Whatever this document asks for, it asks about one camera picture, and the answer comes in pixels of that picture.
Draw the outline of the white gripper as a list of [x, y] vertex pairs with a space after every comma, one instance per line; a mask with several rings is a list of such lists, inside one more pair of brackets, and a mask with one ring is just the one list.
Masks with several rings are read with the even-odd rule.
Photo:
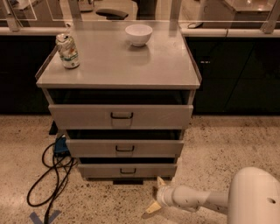
[[161, 177], [157, 177], [157, 201], [153, 201], [145, 210], [147, 214], [153, 214], [163, 207], [174, 207], [173, 191], [174, 187], [165, 185], [165, 181]]

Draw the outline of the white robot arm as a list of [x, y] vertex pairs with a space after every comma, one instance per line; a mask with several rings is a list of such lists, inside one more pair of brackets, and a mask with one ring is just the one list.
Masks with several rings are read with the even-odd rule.
[[280, 224], [280, 183], [256, 167], [240, 169], [227, 192], [171, 186], [159, 178], [154, 188], [154, 200], [145, 212], [153, 214], [163, 207], [193, 213], [204, 207], [225, 214], [227, 224]]

